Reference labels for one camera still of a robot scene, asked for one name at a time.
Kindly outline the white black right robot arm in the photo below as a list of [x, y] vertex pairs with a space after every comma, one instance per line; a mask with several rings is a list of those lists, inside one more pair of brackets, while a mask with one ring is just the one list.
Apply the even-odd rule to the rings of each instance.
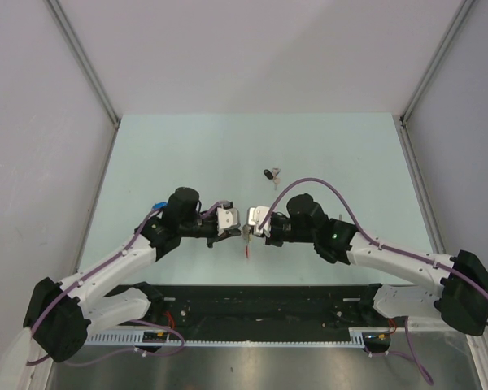
[[386, 318], [422, 317], [442, 320], [458, 332], [480, 336], [488, 326], [488, 271], [474, 253], [455, 256], [419, 253], [368, 238], [353, 223], [330, 218], [313, 197], [291, 198], [287, 214], [266, 206], [247, 211], [247, 227], [266, 245], [310, 243], [332, 264], [369, 267], [407, 281], [407, 285], [375, 284], [359, 317], [369, 326]]

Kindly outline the blue tagged key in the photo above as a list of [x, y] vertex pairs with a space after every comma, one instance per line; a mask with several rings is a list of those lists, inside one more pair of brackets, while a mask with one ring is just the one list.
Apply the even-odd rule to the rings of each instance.
[[167, 206], [167, 202], [166, 201], [161, 201], [161, 202], [158, 202], [158, 203], [155, 203], [153, 206], [152, 206], [152, 210], [160, 210], [164, 207]]

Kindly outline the red handled metal key organiser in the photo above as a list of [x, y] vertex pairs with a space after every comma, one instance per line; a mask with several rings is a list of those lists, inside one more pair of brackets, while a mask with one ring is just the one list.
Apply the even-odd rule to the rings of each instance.
[[244, 240], [244, 253], [246, 260], [250, 259], [250, 242], [252, 237], [252, 229], [249, 225], [245, 225], [242, 228], [242, 238]]

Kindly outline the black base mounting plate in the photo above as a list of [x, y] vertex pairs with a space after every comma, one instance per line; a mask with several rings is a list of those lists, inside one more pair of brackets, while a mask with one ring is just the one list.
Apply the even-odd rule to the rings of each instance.
[[286, 337], [314, 340], [325, 333], [357, 331], [364, 347], [388, 348], [390, 338], [404, 329], [403, 317], [386, 318], [368, 303], [369, 286], [209, 286], [153, 285], [163, 296], [163, 308], [150, 312], [143, 324], [118, 328], [149, 328], [176, 336], [179, 347], [118, 347], [143, 354], [184, 346], [186, 336]]

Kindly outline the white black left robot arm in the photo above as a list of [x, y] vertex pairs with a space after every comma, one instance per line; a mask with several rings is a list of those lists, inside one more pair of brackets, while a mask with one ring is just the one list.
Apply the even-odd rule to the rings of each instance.
[[200, 196], [180, 187], [152, 206], [121, 246], [92, 266], [60, 281], [38, 282], [23, 328], [2, 356], [0, 389], [22, 389], [28, 369], [47, 360], [66, 362], [99, 332], [122, 323], [157, 323], [163, 296], [147, 282], [125, 292], [111, 291], [129, 276], [156, 263], [184, 238], [204, 239], [207, 247], [239, 236], [237, 208], [228, 200], [200, 209]]

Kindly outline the left aluminium frame post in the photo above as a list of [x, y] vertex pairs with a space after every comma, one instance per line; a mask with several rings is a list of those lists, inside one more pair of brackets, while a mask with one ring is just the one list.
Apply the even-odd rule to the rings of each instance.
[[120, 124], [120, 116], [116, 112], [116, 109], [105, 90], [103, 82], [100, 80], [100, 77], [89, 59], [89, 56], [81, 43], [81, 39], [78, 37], [78, 34], [76, 33], [66, 11], [63, 9], [61, 2], [58, 0], [44, 0], [43, 3], [46, 5], [48, 12], [68, 45], [68, 49], [76, 60], [83, 76], [89, 83], [93, 94], [98, 99], [102, 110], [107, 115], [111, 124], [115, 128], [118, 128]]

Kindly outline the aluminium frame post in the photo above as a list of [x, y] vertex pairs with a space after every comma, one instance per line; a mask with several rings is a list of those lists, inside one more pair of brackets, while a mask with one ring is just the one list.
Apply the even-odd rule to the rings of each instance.
[[449, 50], [453, 46], [456, 38], [459, 36], [462, 28], [467, 22], [475, 6], [479, 3], [477, 0], [463, 0], [458, 6], [455, 14], [448, 24], [437, 48], [429, 60], [423, 75], [420, 77], [412, 95], [405, 105], [402, 114], [399, 116], [399, 122], [406, 127], [409, 119], [412, 117], [420, 100], [424, 97], [427, 89], [431, 85], [436, 73], [445, 61]]
[[83, 76], [89, 83], [93, 94], [98, 99], [102, 110], [107, 115], [111, 124], [115, 128], [118, 128], [120, 124], [120, 116], [116, 112], [116, 109], [105, 90], [103, 82], [100, 80], [100, 77], [89, 59], [89, 56], [81, 43], [81, 39], [78, 37], [78, 34], [76, 33], [66, 11], [63, 9], [61, 2], [58, 0], [44, 0], [43, 3], [46, 5], [48, 12], [68, 45], [68, 49], [76, 60]]

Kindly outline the right aluminium frame post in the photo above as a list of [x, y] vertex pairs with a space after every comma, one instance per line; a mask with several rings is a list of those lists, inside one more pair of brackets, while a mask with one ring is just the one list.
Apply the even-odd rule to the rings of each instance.
[[459, 36], [462, 28], [467, 22], [475, 6], [479, 3], [477, 0], [463, 0], [458, 6], [455, 14], [448, 24], [437, 48], [429, 60], [423, 75], [420, 77], [412, 95], [405, 105], [402, 114], [399, 116], [399, 122], [406, 127], [409, 119], [412, 117], [420, 100], [424, 97], [427, 89], [431, 85], [436, 73], [445, 61], [449, 50], [453, 46], [456, 38]]

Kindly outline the black and blue tagged keys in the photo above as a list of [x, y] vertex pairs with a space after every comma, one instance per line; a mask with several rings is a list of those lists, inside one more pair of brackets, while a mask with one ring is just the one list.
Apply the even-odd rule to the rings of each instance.
[[273, 183], [273, 187], [275, 190], [278, 189], [279, 183], [281, 182], [281, 178], [279, 177], [280, 173], [281, 169], [278, 167], [263, 170], [264, 176]]

